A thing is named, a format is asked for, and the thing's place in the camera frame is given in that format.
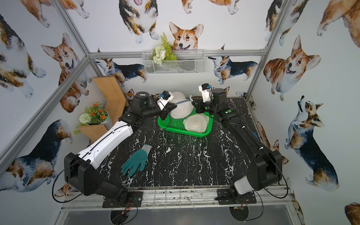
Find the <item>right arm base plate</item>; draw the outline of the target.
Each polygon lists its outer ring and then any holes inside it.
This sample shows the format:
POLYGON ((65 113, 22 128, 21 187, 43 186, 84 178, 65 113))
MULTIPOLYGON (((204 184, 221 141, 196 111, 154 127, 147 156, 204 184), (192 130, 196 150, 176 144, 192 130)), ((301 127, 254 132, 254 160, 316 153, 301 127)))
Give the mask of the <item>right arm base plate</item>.
POLYGON ((215 201, 218 201, 220 205, 230 205, 230 204, 253 204, 257 203, 255 194, 249 192, 243 195, 240 195, 236 192, 234 188, 218 189, 217 196, 215 201))

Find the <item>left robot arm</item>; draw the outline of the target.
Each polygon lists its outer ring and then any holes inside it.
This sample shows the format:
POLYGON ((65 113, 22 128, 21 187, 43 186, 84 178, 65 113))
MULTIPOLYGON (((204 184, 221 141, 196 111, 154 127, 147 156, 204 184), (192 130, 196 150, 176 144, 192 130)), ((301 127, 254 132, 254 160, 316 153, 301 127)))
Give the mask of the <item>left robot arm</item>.
POLYGON ((97 194, 115 200, 126 200, 127 189, 118 183, 108 181, 98 172, 102 161, 122 141, 133 134, 133 126, 142 120, 159 116, 166 119, 168 113, 176 108, 170 101, 174 95, 164 91, 158 100, 147 92, 138 92, 132 105, 118 121, 92 145, 78 154, 70 153, 64 158, 65 182, 80 191, 85 196, 97 194))

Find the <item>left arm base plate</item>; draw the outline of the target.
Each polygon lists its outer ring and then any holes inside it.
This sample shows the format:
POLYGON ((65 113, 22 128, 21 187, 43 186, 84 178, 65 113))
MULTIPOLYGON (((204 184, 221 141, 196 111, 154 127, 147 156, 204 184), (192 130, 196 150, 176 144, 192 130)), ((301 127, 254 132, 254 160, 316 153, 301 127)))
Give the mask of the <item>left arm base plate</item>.
POLYGON ((143 199, 143 192, 128 191, 123 193, 118 199, 104 198, 102 208, 140 208, 143 199))

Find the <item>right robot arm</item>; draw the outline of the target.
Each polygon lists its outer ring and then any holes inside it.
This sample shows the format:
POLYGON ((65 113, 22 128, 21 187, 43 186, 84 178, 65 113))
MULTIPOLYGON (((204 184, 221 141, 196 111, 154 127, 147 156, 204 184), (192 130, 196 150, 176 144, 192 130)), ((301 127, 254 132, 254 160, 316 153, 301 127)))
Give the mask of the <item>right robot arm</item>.
POLYGON ((235 181, 232 189, 238 195, 259 191, 282 180, 282 155, 265 146, 246 126, 241 115, 231 108, 223 89, 213 89, 205 83, 199 86, 202 100, 192 101, 197 113, 209 113, 240 144, 250 166, 245 175, 235 181))

